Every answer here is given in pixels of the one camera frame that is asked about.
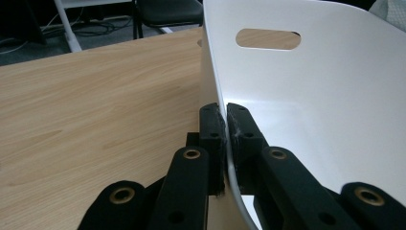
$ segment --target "gray carpet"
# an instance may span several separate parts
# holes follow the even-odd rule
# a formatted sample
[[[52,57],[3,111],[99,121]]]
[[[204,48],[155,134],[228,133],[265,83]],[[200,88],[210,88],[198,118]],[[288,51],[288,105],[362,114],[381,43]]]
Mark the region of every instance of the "gray carpet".
[[[197,27],[197,25],[173,27],[170,29],[175,32],[194,27]],[[26,45],[16,51],[0,55],[0,66],[70,53],[62,27],[45,30],[44,34],[46,34],[46,32],[51,32],[50,34],[47,33],[48,37],[46,38],[46,45],[28,42]],[[132,20],[130,17],[122,17],[116,19],[105,19],[103,22],[95,22],[92,24],[78,23],[74,26],[74,32],[81,49],[88,50],[132,40]],[[143,27],[143,32],[144,37],[160,35],[162,33],[158,29],[148,27]],[[4,43],[1,43],[0,54],[19,47],[23,42],[24,41],[20,41],[13,45],[5,45]]]

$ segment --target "wooden tabletop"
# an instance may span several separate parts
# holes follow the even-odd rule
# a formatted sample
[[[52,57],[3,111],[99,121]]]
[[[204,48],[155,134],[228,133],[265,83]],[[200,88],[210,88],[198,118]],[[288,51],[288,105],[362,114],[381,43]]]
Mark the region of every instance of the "wooden tabletop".
[[[197,131],[201,30],[0,67],[0,229],[76,229]]]

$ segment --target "oval cutout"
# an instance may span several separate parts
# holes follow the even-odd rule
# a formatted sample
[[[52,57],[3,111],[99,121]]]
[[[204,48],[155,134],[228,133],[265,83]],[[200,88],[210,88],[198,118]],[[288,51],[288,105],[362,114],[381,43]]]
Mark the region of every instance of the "oval cutout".
[[[288,31],[242,29],[237,34],[236,42],[246,48],[293,50],[301,43],[301,36]]]

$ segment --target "wood grain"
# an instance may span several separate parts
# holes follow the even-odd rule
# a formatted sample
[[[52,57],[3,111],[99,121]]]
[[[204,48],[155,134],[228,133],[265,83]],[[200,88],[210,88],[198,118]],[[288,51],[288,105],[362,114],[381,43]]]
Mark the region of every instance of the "wood grain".
[[[0,67],[0,229],[76,229],[197,131],[201,30]]]

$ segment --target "black chair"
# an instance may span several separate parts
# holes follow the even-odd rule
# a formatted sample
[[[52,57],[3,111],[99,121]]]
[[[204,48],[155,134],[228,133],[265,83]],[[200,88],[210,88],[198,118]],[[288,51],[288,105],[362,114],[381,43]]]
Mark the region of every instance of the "black chair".
[[[133,37],[143,38],[142,25],[152,28],[203,24],[197,0],[132,0]]]

